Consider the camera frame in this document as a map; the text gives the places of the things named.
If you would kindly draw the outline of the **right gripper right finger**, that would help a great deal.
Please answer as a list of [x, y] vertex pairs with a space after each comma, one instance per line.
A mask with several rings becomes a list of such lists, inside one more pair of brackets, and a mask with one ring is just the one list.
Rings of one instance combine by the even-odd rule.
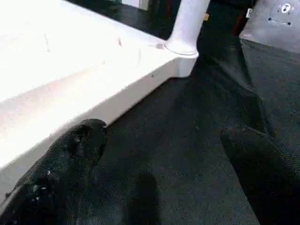
[[225, 127], [220, 140], [262, 225], [300, 223], [300, 156], [250, 127]]

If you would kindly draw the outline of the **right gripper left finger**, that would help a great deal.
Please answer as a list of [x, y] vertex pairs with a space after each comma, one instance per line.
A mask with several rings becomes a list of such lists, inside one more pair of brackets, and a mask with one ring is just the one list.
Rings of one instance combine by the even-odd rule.
[[106, 140], [107, 124], [99, 119], [83, 120], [67, 130], [6, 194], [0, 223], [75, 225]]

